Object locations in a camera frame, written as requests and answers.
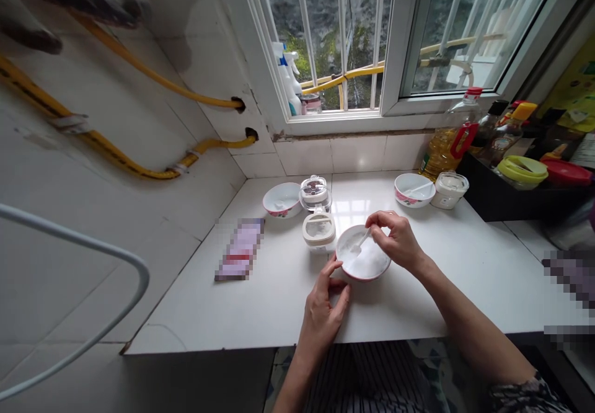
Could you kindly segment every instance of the white countertop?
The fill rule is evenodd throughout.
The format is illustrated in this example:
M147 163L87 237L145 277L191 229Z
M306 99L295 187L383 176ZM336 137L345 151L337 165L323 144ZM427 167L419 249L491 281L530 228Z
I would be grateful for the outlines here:
M486 224L462 199L452 211L406 208L394 198L397 171L335 174L332 213L337 234L363 224L376 210L407 216L420 246L505 333L544 326L590 324L562 286L546 277L531 251L504 223ZM277 347L298 339L304 303L326 255L311 255L301 235L305 210L288 220L266 217L260 250L246 281L215 282L214 273L238 218L266 215L261 201L272 186L304 177L248 180L209 233L127 354ZM347 317L337 342L421 339L446 334L429 294L394 263L378 280L350 280Z

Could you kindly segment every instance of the patterned sleeve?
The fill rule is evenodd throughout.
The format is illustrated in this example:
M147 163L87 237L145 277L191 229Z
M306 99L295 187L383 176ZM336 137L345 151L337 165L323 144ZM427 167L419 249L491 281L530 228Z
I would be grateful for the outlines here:
M496 385L488 392L492 413L571 413L539 371L521 385Z

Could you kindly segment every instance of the white bowl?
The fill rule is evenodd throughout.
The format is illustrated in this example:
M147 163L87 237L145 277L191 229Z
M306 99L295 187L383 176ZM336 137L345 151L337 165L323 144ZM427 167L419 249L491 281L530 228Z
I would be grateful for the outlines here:
M285 182L267 191L262 198L262 206L274 218L293 218L302 211L299 203L299 184Z
M362 244L362 253L364 248L368 251L374 251L379 258L375 267L368 267L367 262L356 262L357 256L351 252L351 248L361 240L366 234L366 226L356 225L349 227L343 232L337 241L337 260L343 261L343 271L348 277L357 281L368 282L379 278L390 266L390 258L385 255L380 247L374 242L372 237L367 238Z
M419 191L406 195L407 191L431 184ZM425 207L436 194L436 186L427 177L417 173L405 173L395 179L395 199L405 207Z

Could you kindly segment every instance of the green lid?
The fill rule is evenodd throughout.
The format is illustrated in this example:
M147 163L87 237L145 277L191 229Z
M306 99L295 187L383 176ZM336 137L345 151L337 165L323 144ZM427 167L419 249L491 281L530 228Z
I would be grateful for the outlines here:
M524 184L539 184L547 178L547 166L522 156L508 156L498 164L507 178Z

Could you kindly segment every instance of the window frame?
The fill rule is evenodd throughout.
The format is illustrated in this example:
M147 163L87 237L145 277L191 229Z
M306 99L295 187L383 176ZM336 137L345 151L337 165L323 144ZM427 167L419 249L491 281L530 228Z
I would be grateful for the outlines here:
M387 130L419 130L441 126L441 115L461 99L464 90L401 97L405 79L415 73L410 52L419 51L430 0L393 0L387 41L386 69L378 109L325 112L291 116L276 67L271 41L276 31L268 0L221 0L240 57L245 58L250 87L269 131L279 135L310 136ZM498 99L513 100L538 63L577 0L543 0L537 17L524 32L494 91L484 92L479 104L484 110Z

